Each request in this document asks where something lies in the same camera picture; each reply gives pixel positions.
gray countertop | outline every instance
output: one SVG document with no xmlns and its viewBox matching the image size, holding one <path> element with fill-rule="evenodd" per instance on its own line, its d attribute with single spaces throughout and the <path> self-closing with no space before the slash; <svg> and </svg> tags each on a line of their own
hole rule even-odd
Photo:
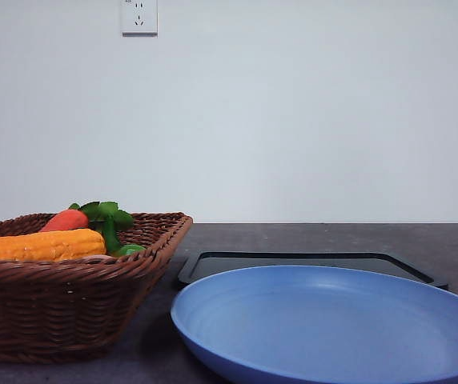
<svg viewBox="0 0 458 384">
<path fill-rule="evenodd" d="M 226 383 L 189 353 L 169 315 L 178 272 L 204 251 L 395 254 L 441 276 L 458 294 L 458 224 L 195 224 L 106 357 L 62 365 L 0 363 L 0 382 Z"/>
</svg>

plate rim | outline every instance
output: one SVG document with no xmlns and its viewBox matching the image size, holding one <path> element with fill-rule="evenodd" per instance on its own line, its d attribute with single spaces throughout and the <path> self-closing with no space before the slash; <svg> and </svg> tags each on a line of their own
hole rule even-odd
<svg viewBox="0 0 458 384">
<path fill-rule="evenodd" d="M 210 276 L 206 276 L 204 278 L 201 278 L 191 284 L 189 284 L 188 286 L 185 286 L 184 288 L 181 289 L 181 291 L 174 297 L 174 300 L 172 302 L 172 305 L 171 305 L 171 309 L 170 309 L 170 315 L 171 315 L 171 318 L 172 318 L 172 322 L 174 323 L 175 327 L 177 328 L 177 330 L 186 338 L 188 338 L 191 342 L 193 342 L 195 345 L 197 346 L 200 346 L 202 349 L 208 351 L 209 353 L 211 354 L 214 354 L 222 359 L 225 359 L 225 360 L 228 360 L 229 362 L 233 362 L 235 364 L 238 364 L 240 366 L 245 366 L 247 368 L 251 368 L 253 370 L 258 370 L 258 371 L 261 371 L 261 372 L 264 372 L 264 373 L 267 373 L 267 374 L 273 374 L 273 375 L 276 375 L 276 376 L 281 376 L 281 377 L 284 377 L 284 378 L 291 378 L 291 379 L 295 379 L 295 380 L 304 380 L 304 381 L 307 381 L 307 382 L 318 382 L 318 383 L 323 383 L 323 382 L 320 382 L 320 381 L 316 381 L 316 378 L 313 378 L 313 377 L 308 377 L 308 376 L 303 376 L 301 374 L 292 374 L 290 372 L 286 372 L 286 371 L 282 371 L 282 370 L 278 370 L 278 369 L 274 369 L 273 367 L 266 367 L 266 366 L 261 366 L 259 364 L 255 364 L 253 362 L 249 362 L 245 359 L 242 359 L 242 358 L 238 358 L 237 356 L 231 356 L 229 354 L 225 354 L 225 353 L 220 353 L 218 351 L 215 351 L 213 350 L 213 348 L 210 348 L 209 346 L 206 346 L 202 341 L 199 340 L 199 338 L 195 337 L 194 335 L 190 334 L 190 332 L 188 332 L 186 330 L 186 327 L 183 326 L 183 324 L 181 323 L 181 321 L 179 320 L 179 316 L 177 315 L 177 303 L 179 302 L 179 300 L 181 300 L 181 297 L 183 297 L 186 292 L 188 290 L 191 290 L 191 289 L 194 289 L 192 287 L 196 287 L 197 285 L 199 284 L 204 284 L 204 282 L 206 280 L 210 280 L 210 279 L 217 279 L 219 278 L 220 275 L 225 275 L 225 274 L 245 274 L 246 272 L 248 272 L 248 270 L 261 270 L 261 269 L 267 269 L 267 270 L 270 270 L 270 269 L 314 269 L 314 270 L 319 270 L 319 269 L 323 269 L 323 270 L 335 270 L 336 273 L 343 273 L 343 274 L 373 274 L 373 275 L 378 275 L 379 278 L 383 278 L 385 280 L 388 280 L 388 279 L 392 279 L 392 280 L 400 280 L 401 283 L 403 284 L 414 284 L 414 285 L 418 285 L 420 287 L 424 287 L 424 288 L 421 288 L 421 289 L 428 289 L 428 290 L 436 290 L 436 291 L 439 291 L 438 294 L 442 294 L 442 295 L 450 295 L 451 297 L 453 297 L 453 299 L 456 299 L 458 300 L 458 294 L 454 294 L 453 292 L 450 292 L 450 291 L 447 291 L 447 290 L 443 290 L 441 288 L 438 288 L 438 287 L 435 287 L 435 286 L 431 286 L 431 285 L 428 285 L 424 282 L 416 282 L 416 281 L 413 281 L 413 280 L 410 280 L 410 279 L 407 279 L 407 278 L 400 278 L 400 277 L 397 277 L 397 276 L 392 276 L 392 275 L 389 275 L 389 274 L 381 274 L 381 273 L 378 273 L 378 272 L 371 272 L 371 271 L 367 271 L 367 270 L 353 270 L 353 269 L 350 269 L 350 268 L 341 268 L 341 267 L 334 267 L 334 266 L 300 266 L 300 265 L 282 265 L 282 266 L 251 266 L 251 267 L 246 267 L 246 268 L 240 268 L 240 269 L 237 269 L 237 270 L 227 270 L 227 271 L 224 271 L 224 272 L 220 272 L 220 273 L 217 273 L 217 274 L 212 274 Z M 450 380 L 450 379 L 453 379 L 453 378 L 458 378 L 458 370 L 450 373 L 450 374 L 439 374 L 439 375 L 431 375 L 431 376 L 424 376 L 424 377 L 419 377 L 416 379 L 415 383 L 419 383 L 419 384 L 422 384 L 424 382 L 433 382 L 433 381 L 443 381 L 443 380 Z M 363 384 L 362 382 L 357 382 L 357 381 L 352 381 L 352 382 L 330 382 L 328 384 Z M 404 384 L 402 382 L 396 382 L 396 381 L 390 381 L 390 382 L 383 382 L 383 384 Z"/>
</svg>

green pepper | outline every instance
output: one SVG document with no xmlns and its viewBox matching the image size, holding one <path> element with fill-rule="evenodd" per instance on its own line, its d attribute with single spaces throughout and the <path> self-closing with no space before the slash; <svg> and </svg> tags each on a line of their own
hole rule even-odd
<svg viewBox="0 0 458 384">
<path fill-rule="evenodd" d="M 115 220 L 110 214 L 105 217 L 105 221 L 102 226 L 102 236 L 104 237 L 108 254 L 116 258 L 133 254 L 134 252 L 139 252 L 140 250 L 145 250 L 143 246 L 139 246 L 138 244 L 126 244 L 124 246 L 121 244 L 117 238 L 117 233 L 115 232 Z"/>
<path fill-rule="evenodd" d="M 125 246 L 121 246 L 118 250 L 116 250 L 112 256 L 118 258 L 120 256 L 133 254 L 134 252 L 139 252 L 140 250 L 145 250 L 145 248 L 143 246 L 139 246 L 138 244 L 126 244 Z"/>
</svg>

brown wicker basket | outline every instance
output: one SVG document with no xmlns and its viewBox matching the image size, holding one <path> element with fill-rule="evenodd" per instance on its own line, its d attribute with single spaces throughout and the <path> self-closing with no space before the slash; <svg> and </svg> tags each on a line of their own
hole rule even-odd
<svg viewBox="0 0 458 384">
<path fill-rule="evenodd" d="M 38 231 L 53 214 L 0 222 L 0 236 Z M 192 219 L 133 214 L 119 233 L 144 251 L 121 258 L 0 261 L 0 361 L 72 362 L 104 355 L 162 277 Z"/>
</svg>

toy vegetable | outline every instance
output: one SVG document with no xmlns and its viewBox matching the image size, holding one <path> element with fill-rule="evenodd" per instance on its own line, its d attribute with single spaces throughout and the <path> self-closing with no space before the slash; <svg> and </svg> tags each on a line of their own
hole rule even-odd
<svg viewBox="0 0 458 384">
<path fill-rule="evenodd" d="M 88 217 L 81 210 L 63 210 L 51 218 L 39 232 L 88 228 Z"/>
<path fill-rule="evenodd" d="M 60 262 L 105 252 L 101 234 L 89 229 L 0 237 L 0 260 Z"/>
<path fill-rule="evenodd" d="M 145 250 L 138 244 L 122 244 L 119 241 L 117 231 L 130 229 L 134 220 L 126 211 L 120 210 L 116 202 L 89 202 L 84 206 L 74 203 L 70 209 L 77 209 L 88 217 L 89 227 L 104 237 L 110 256 L 120 257 Z"/>
</svg>

